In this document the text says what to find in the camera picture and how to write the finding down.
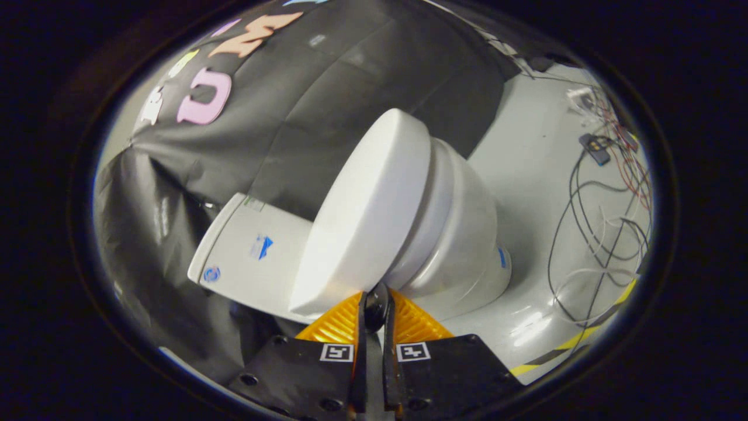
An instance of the foam letter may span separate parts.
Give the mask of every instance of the foam letter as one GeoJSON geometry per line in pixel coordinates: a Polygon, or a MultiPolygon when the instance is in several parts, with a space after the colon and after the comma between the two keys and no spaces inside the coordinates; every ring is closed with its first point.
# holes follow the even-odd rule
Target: foam letter
{"type": "Polygon", "coordinates": [[[210,85],[215,88],[213,99],[209,103],[200,103],[187,95],[177,111],[177,122],[187,120],[195,124],[210,124],[221,114],[221,110],[226,105],[226,100],[228,100],[231,92],[231,76],[225,73],[211,72],[203,67],[194,75],[190,88],[195,88],[198,85],[210,85]]]}
{"type": "Polygon", "coordinates": [[[287,15],[260,16],[245,26],[245,29],[247,30],[246,34],[241,34],[230,40],[224,41],[221,45],[211,51],[210,54],[208,54],[208,57],[212,57],[214,54],[220,52],[232,52],[237,54],[240,58],[244,58],[247,55],[250,55],[258,46],[260,46],[261,43],[263,43],[262,38],[273,35],[275,29],[283,28],[294,20],[297,20],[302,14],[303,12],[287,15]]]}

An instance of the black plastic sheet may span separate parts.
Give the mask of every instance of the black plastic sheet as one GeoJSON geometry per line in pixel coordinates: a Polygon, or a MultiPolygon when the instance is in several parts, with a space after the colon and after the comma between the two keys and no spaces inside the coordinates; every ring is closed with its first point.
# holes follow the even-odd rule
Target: black plastic sheet
{"type": "Polygon", "coordinates": [[[390,108],[419,118],[466,157],[518,72],[469,25],[421,0],[274,1],[238,17],[182,51],[199,49],[176,76],[160,79],[156,123],[137,123],[94,191],[104,281],[126,317],[154,345],[223,384],[271,335],[293,336],[301,326],[187,279],[220,206],[250,193],[313,220],[358,140],[390,108]],[[250,55],[209,57],[244,33],[245,22],[299,11],[250,55]],[[185,96],[214,95],[190,86],[202,68],[230,75],[228,100],[210,124],[177,122],[185,96]]]}

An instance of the gray floor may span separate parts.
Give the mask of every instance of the gray floor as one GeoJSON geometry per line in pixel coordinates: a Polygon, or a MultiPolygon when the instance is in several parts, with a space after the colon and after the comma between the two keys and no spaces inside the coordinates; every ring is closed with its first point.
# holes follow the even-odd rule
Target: gray floor
{"type": "MultiPolygon", "coordinates": [[[[582,70],[559,65],[536,74],[588,82],[582,70]]],[[[468,159],[497,199],[500,239],[514,264],[512,281],[498,300],[445,321],[444,326],[455,335],[477,333],[510,369],[545,354],[581,331],[564,320],[558,305],[554,305],[546,274],[551,241],[568,202],[568,179],[582,150],[578,138],[601,126],[583,126],[581,116],[570,110],[565,92],[579,87],[570,82],[515,77],[507,84],[496,121],[468,159]]],[[[642,148],[639,155],[644,161],[642,148]]],[[[614,160],[600,167],[586,157],[580,166],[580,182],[587,180],[624,186],[614,160]]],[[[583,205],[592,227],[598,229],[598,237],[602,236],[602,214],[607,219],[623,215],[632,196],[633,193],[612,193],[596,187],[583,191],[583,205]]],[[[634,209],[635,205],[628,216],[634,215],[634,209]]],[[[639,206],[633,219],[646,229],[649,215],[639,206]]],[[[616,234],[617,228],[607,225],[603,243],[610,248],[616,234]]],[[[627,228],[615,251],[633,255],[638,248],[634,233],[627,228]]],[[[601,250],[598,257],[605,262],[607,253],[601,250]]],[[[636,266],[636,259],[612,259],[610,263],[610,267],[629,271],[635,271],[636,266]]],[[[574,270],[596,267],[599,266],[569,211],[554,248],[553,285],[559,288],[574,270]]],[[[580,273],[564,289],[566,294],[559,299],[575,318],[586,318],[599,277],[600,273],[580,273]]],[[[622,274],[614,274],[613,278],[623,285],[631,281],[622,274]]],[[[612,282],[603,282],[592,315],[602,313],[622,292],[623,288],[612,282]]],[[[518,378],[529,383],[563,360],[556,358],[518,378]]]]}

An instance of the blue sticker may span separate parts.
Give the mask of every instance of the blue sticker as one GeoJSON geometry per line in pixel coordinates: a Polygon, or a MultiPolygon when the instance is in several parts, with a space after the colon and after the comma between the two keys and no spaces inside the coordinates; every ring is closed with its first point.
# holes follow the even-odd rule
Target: blue sticker
{"type": "Polygon", "coordinates": [[[205,272],[203,272],[203,281],[205,282],[215,282],[220,277],[221,270],[218,269],[218,266],[208,267],[207,269],[205,269],[205,272]]]}
{"type": "Polygon", "coordinates": [[[258,234],[257,238],[254,239],[252,250],[250,255],[255,257],[257,260],[262,260],[263,257],[268,255],[268,249],[273,245],[273,240],[267,235],[258,234]]]}
{"type": "Polygon", "coordinates": [[[257,258],[257,260],[262,260],[262,258],[268,254],[268,248],[272,245],[273,240],[271,240],[270,237],[265,237],[265,241],[263,241],[263,249],[260,250],[260,257],[257,258]]]}
{"type": "Polygon", "coordinates": [[[296,3],[324,3],[327,0],[290,0],[283,3],[283,6],[287,6],[289,4],[296,4],[296,3]]]}
{"type": "Polygon", "coordinates": [[[501,247],[499,247],[498,250],[499,250],[499,257],[501,257],[501,267],[506,267],[506,259],[504,258],[504,251],[501,249],[501,247]]]}

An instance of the white toilet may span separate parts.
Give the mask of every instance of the white toilet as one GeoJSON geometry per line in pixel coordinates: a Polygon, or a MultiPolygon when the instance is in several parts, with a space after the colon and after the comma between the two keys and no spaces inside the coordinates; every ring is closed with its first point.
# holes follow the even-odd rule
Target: white toilet
{"type": "Polygon", "coordinates": [[[398,109],[353,150],[314,223],[237,193],[188,277],[246,306],[310,323],[380,280],[444,320],[509,284],[494,198],[467,161],[398,109]]]}

